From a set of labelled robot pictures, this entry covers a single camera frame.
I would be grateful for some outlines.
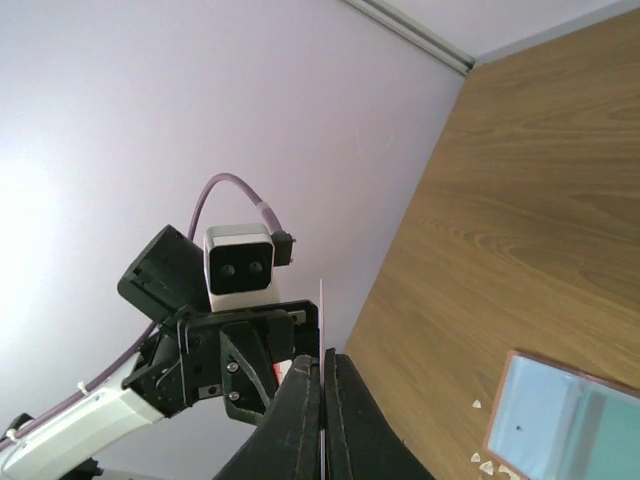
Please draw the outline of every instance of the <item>white panel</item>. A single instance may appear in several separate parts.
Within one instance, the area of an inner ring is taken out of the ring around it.
[[[623,4],[623,11],[640,6],[640,0],[387,0],[387,3],[474,57],[491,54],[604,8],[589,22],[572,27],[595,23],[620,13],[616,4]],[[568,31],[557,30],[555,36]],[[530,45],[522,44],[521,48]]]
[[[0,427],[128,346],[118,297],[214,173],[248,181],[298,240],[283,299],[342,347],[462,78],[339,1],[0,2]],[[259,218],[216,188],[201,232]],[[210,479],[251,428],[220,401],[134,432],[107,468]]]

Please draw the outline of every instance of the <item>cable connector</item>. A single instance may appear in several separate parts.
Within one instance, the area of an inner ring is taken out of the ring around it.
[[[271,241],[275,249],[273,266],[283,267],[289,265],[292,260],[295,239],[284,230],[278,230],[271,234]]]

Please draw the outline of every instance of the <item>wooden table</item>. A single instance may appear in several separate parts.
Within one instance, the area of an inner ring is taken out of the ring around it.
[[[640,10],[471,73],[347,352],[436,478],[477,480],[510,348],[640,388]]]

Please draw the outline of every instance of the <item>debris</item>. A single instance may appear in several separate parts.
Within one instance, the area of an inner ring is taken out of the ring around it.
[[[493,475],[493,462],[491,460],[484,462],[479,468],[487,475]]]
[[[522,477],[520,475],[518,475],[515,472],[512,472],[509,468],[505,467],[504,465],[500,465],[498,467],[498,472],[506,473],[507,475],[509,475],[509,480],[522,480]]]

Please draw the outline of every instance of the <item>purple cable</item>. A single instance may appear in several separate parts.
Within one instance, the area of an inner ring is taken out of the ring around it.
[[[204,203],[207,200],[207,197],[209,196],[211,189],[222,180],[227,180],[231,183],[234,183],[238,187],[240,187],[240,189],[249,197],[249,199],[253,202],[254,205],[258,206],[261,203],[264,203],[260,195],[258,195],[255,192],[255,190],[251,188],[240,177],[237,177],[231,173],[220,173],[218,175],[215,175],[207,182],[204,189],[202,190],[202,193],[200,194],[200,197],[198,197],[198,201],[193,211],[193,216],[191,218],[189,233],[187,235],[189,240],[193,241],[193,238],[196,233],[196,227],[198,226],[198,220],[200,219],[200,213],[202,212],[202,207],[204,207]],[[264,218],[264,221],[267,224],[267,227],[269,227],[269,230],[271,231],[271,233],[276,232],[278,230],[282,230],[280,221],[278,220],[278,217],[276,216],[275,212],[271,209],[271,207],[267,206],[266,208],[262,209],[262,217]],[[125,350],[122,353],[122,355],[120,355],[111,365],[109,365],[106,368],[106,370],[104,370],[96,378],[94,378],[87,384],[86,386],[87,391],[91,392],[96,388],[98,388],[102,382],[104,382],[107,378],[113,375],[113,373],[116,370],[118,370],[122,365],[124,365],[124,363],[127,360],[129,360],[138,351],[138,349],[142,346],[145,340],[149,338],[149,336],[151,335],[155,327],[156,327],[155,323],[150,324],[146,328],[146,330],[142,333],[142,335],[138,337],[138,339],[135,341],[133,345],[131,345],[127,350]],[[42,424],[48,422],[56,415],[59,415],[62,412],[64,412],[66,409],[70,408],[72,405],[80,401],[82,398],[84,398],[84,393],[78,390],[73,395],[68,397],[66,400],[62,401],[52,409],[40,415],[38,418],[36,418],[32,422],[20,428],[16,432],[16,438],[19,439],[24,437],[25,435],[28,435],[29,433],[34,431],[36,428],[38,428]],[[2,439],[0,441],[0,452],[5,448],[9,447],[10,445],[12,445],[12,442],[10,439],[6,437]]]

